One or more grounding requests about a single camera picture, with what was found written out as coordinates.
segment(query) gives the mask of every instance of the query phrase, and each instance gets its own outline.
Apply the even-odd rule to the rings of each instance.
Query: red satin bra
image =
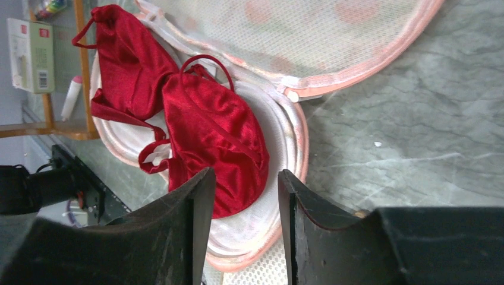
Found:
[[[148,29],[121,7],[98,7],[91,14],[72,43],[98,49],[102,88],[91,102],[92,115],[151,128],[155,142],[142,150],[138,162],[149,174],[169,169],[168,191],[203,168],[213,167],[217,191],[212,218],[231,216],[252,204],[264,190],[269,154],[256,117],[234,93],[225,67],[209,55],[198,55],[179,69]],[[96,44],[79,44],[93,22]],[[231,89],[218,84],[199,64],[184,72],[200,58],[219,64]],[[169,138],[145,122],[161,110]],[[157,166],[144,162],[158,145],[167,143],[171,143],[172,158]]]

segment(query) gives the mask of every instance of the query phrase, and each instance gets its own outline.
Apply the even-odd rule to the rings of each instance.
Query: barcode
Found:
[[[38,79],[39,79],[39,89],[47,89],[47,70],[37,70]]]

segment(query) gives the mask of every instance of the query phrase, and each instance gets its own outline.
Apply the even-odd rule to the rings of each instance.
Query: red strap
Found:
[[[196,73],[197,75],[204,77],[210,81],[213,81],[217,83],[217,80],[213,78],[207,71],[206,68],[203,67],[201,64],[195,64],[191,66],[185,73]]]
[[[81,43],[79,43],[79,41],[86,35],[87,31],[89,30],[89,28],[91,27],[91,25],[93,24],[94,21],[95,21],[95,19],[93,17],[91,17],[91,19],[89,20],[89,22],[87,22],[87,24],[84,26],[84,28],[82,29],[82,31],[80,31],[72,39],[72,45],[78,46],[78,47],[81,47],[81,48],[85,48],[85,49],[96,49],[96,44],[94,44],[94,45],[82,45]]]
[[[228,70],[226,69],[226,67],[224,66],[224,64],[222,64],[218,59],[214,58],[213,56],[211,55],[195,55],[193,56],[192,58],[188,59],[186,62],[184,62],[184,65],[182,66],[182,68],[180,68],[180,75],[182,75],[182,73],[184,72],[185,68],[193,61],[196,61],[200,58],[206,58],[206,59],[210,59],[211,61],[214,61],[215,63],[217,63],[221,68],[222,70],[224,71],[224,73],[226,74],[226,77],[228,78],[228,81],[229,81],[229,89],[231,89],[231,91],[235,91],[235,87],[233,85],[233,81],[231,80],[231,75],[229,74]]]
[[[99,88],[96,90],[94,98],[91,100],[91,114],[105,120],[118,121],[125,124],[132,124],[137,126],[145,126],[154,130],[154,138],[156,141],[164,140],[166,138],[165,131],[158,126],[151,125],[145,121],[137,119],[129,114],[118,111],[112,107],[103,104],[100,99],[103,98],[103,90]]]
[[[155,166],[152,162],[144,162],[144,161],[147,158],[147,156],[149,156],[149,154],[152,154],[154,152],[156,147],[162,144],[169,144],[169,143],[170,139],[167,138],[165,140],[155,141],[148,144],[138,155],[138,164],[140,165],[140,168],[143,171],[147,172],[148,174],[154,174],[168,169],[168,159],[161,160],[158,166]]]

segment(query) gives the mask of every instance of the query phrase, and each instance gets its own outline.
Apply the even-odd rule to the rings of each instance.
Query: pink bottle cap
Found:
[[[75,83],[82,84],[82,76],[77,75],[77,76],[74,77],[74,79],[72,79],[72,81],[75,82]]]

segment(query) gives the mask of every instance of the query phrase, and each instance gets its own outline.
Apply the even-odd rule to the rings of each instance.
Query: black cable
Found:
[[[39,168],[37,168],[37,171],[35,171],[35,173],[39,173],[40,171],[42,171],[42,169],[47,168],[47,167],[49,167],[49,166],[51,166],[51,163],[50,163],[50,162],[49,162],[49,163],[44,164],[43,166],[40,166]]]

